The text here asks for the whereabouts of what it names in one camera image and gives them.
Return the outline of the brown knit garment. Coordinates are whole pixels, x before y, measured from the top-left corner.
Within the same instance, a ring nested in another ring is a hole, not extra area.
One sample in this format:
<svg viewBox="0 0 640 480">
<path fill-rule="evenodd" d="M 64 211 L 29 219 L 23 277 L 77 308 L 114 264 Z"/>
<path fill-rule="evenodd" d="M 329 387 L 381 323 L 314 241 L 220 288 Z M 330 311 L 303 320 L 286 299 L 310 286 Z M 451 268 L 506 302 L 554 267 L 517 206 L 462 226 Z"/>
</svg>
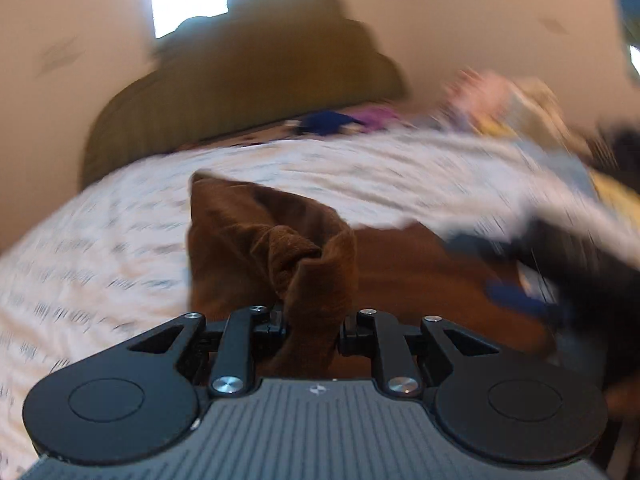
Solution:
<svg viewBox="0 0 640 480">
<path fill-rule="evenodd" d="M 345 318 L 362 308 L 410 325 L 437 314 L 521 352 L 553 351 L 541 322 L 485 294 L 489 281 L 518 284 L 511 263 L 448 252 L 419 223 L 353 229 L 326 205 L 252 182 L 197 172 L 190 189 L 190 307 L 211 321 L 251 306 L 281 307 L 291 336 L 260 367 L 266 376 L 366 374 L 364 359 L 335 349 Z"/>
</svg>

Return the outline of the pile of pastel clothes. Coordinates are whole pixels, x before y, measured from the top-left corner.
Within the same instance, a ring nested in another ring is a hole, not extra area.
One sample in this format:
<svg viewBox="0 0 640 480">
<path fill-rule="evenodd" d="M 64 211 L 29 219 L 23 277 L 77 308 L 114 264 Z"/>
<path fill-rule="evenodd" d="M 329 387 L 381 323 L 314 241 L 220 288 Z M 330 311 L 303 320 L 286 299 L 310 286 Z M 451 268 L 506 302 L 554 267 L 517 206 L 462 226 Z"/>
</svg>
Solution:
<svg viewBox="0 0 640 480">
<path fill-rule="evenodd" d="M 442 128 L 500 139 L 529 140 L 545 150 L 587 155 L 583 136 L 564 122 L 553 91 L 538 78 L 460 70 L 445 86 L 434 118 Z"/>
</svg>

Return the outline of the light blue cloth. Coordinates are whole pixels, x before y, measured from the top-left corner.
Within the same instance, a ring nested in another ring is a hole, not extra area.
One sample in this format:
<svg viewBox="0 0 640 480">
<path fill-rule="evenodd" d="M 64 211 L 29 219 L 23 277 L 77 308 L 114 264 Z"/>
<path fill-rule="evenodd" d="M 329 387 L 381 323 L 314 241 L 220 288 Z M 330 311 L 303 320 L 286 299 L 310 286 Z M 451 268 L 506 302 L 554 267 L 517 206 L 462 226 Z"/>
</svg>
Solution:
<svg viewBox="0 0 640 480">
<path fill-rule="evenodd" d="M 545 151 L 527 140 L 518 140 L 515 145 L 538 165 L 552 171 L 572 190 L 594 200 L 598 197 L 587 167 L 576 156 L 564 151 Z"/>
</svg>

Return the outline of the purple cloth on bed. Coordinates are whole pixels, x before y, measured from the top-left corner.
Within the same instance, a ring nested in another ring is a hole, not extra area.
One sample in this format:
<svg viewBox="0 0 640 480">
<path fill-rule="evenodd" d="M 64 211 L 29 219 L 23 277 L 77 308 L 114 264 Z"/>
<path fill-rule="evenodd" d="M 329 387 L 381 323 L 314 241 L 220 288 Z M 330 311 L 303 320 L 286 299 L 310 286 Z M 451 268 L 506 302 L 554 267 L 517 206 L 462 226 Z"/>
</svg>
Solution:
<svg viewBox="0 0 640 480">
<path fill-rule="evenodd" d="M 360 123 L 363 132 L 387 129 L 404 121 L 396 110 L 386 105 L 361 107 L 351 112 L 350 116 Z"/>
</svg>

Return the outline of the white script-print bed sheet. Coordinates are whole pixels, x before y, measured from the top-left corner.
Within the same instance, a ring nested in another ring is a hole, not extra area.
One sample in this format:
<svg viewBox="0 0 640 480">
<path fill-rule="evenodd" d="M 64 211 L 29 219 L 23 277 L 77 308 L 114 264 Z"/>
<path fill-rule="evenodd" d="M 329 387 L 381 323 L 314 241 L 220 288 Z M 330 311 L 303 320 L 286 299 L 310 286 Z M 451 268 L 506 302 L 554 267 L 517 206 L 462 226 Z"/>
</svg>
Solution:
<svg viewBox="0 0 640 480">
<path fill-rule="evenodd" d="M 428 130 L 281 140 L 151 157 L 90 185 L 1 259 L 1 474 L 37 455 L 22 411 L 42 379 L 188 312 L 222 321 L 282 306 L 293 337 L 271 375 L 352 378 L 343 318 L 438 314 L 545 356 L 549 331 L 499 307 L 513 263 L 448 249 L 458 234 L 514 242 L 547 270 L 566 248 L 592 278 L 639 264 L 639 232 L 567 181 L 539 148 Z"/>
</svg>

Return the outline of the blue cloth on bed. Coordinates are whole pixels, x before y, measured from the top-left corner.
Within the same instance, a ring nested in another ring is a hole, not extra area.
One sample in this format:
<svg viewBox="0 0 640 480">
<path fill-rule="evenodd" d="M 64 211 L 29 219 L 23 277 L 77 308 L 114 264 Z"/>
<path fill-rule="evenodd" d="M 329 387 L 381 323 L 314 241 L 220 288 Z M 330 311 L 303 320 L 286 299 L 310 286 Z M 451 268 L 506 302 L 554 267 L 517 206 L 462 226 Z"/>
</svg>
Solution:
<svg viewBox="0 0 640 480">
<path fill-rule="evenodd" d="M 345 132 L 359 132 L 363 129 L 363 122 L 355 117 L 334 112 L 334 110 L 322 110 L 300 118 L 293 127 L 298 134 L 314 134 L 315 136 L 332 136 Z"/>
</svg>

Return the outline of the olive green padded headboard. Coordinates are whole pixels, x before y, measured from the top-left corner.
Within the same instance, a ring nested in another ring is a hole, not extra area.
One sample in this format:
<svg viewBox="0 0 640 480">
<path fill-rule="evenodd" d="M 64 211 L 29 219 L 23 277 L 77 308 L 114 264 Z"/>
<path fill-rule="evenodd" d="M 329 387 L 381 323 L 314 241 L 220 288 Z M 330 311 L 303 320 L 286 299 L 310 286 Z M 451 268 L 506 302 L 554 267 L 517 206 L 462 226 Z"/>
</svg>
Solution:
<svg viewBox="0 0 640 480">
<path fill-rule="evenodd" d="M 227 0 L 160 42 L 156 69 L 111 98 L 79 170 L 88 188 L 139 159 L 279 120 L 367 102 L 407 86 L 340 0 Z"/>
</svg>

